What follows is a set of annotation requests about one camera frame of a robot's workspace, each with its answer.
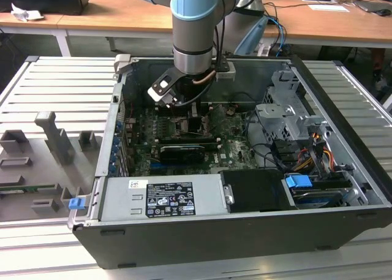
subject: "blue drive latch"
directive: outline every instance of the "blue drive latch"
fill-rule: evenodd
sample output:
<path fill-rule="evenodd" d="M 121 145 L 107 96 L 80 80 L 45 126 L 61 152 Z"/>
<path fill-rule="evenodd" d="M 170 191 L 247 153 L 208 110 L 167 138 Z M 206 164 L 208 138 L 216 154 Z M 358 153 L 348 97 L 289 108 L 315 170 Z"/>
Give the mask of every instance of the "blue drive latch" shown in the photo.
<path fill-rule="evenodd" d="M 68 208 L 70 210 L 84 210 L 86 208 L 85 203 L 86 203 L 86 199 L 84 197 L 82 198 L 77 197 L 75 199 L 70 199 Z"/>
<path fill-rule="evenodd" d="M 286 178 L 288 188 L 312 187 L 312 181 L 307 175 L 290 175 Z"/>

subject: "copper pipe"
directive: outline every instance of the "copper pipe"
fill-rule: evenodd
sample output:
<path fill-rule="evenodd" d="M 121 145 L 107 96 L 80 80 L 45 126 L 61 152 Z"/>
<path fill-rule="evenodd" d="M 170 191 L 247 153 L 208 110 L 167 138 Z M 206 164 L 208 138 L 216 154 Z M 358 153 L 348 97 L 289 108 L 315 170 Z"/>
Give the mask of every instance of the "copper pipe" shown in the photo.
<path fill-rule="evenodd" d="M 215 77 L 215 75 L 216 75 L 216 70 L 213 70 L 213 71 L 211 71 L 211 73 L 209 73 L 207 76 L 205 76 L 201 80 L 193 80 L 192 82 L 194 85 L 203 85 L 206 82 L 208 82 L 210 79 Z"/>

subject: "green circuit board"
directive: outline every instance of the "green circuit board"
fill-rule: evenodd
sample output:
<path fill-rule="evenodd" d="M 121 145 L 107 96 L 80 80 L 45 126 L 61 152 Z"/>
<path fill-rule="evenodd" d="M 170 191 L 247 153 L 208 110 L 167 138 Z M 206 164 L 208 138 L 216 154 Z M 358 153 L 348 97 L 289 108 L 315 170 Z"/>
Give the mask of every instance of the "green circuit board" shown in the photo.
<path fill-rule="evenodd" d="M 146 108 L 135 111 L 127 129 L 131 176 L 194 175 L 222 170 L 257 168 L 254 153 L 243 134 L 245 114 L 217 105 L 202 118 L 201 129 L 188 132 L 185 116 Z M 188 165 L 163 165 L 163 146 L 194 144 L 206 148 L 204 161 Z"/>

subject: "power supply label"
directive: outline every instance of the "power supply label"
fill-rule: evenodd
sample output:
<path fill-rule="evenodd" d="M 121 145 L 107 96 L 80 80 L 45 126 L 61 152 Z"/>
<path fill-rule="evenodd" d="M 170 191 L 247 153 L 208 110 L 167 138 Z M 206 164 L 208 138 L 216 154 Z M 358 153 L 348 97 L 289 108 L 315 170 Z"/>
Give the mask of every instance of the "power supply label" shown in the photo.
<path fill-rule="evenodd" d="M 192 182 L 147 184 L 146 216 L 162 218 L 196 214 Z"/>

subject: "barcode sticker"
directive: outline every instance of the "barcode sticker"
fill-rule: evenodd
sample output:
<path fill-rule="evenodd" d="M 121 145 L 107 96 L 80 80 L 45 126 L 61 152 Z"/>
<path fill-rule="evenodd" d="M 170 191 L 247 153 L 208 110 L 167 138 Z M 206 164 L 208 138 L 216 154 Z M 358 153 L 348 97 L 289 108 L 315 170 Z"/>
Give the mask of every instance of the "barcode sticker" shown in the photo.
<path fill-rule="evenodd" d="M 131 188 L 147 188 L 148 180 L 129 180 L 129 189 Z"/>

